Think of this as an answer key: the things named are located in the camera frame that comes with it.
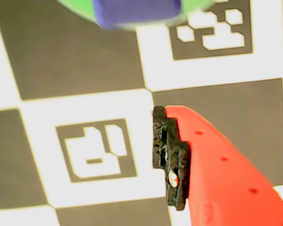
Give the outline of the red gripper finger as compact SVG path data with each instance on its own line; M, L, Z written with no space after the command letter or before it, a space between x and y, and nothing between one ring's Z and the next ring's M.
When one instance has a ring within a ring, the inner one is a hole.
M193 226L283 226L283 199L209 121L183 105L155 106L152 166L166 202Z

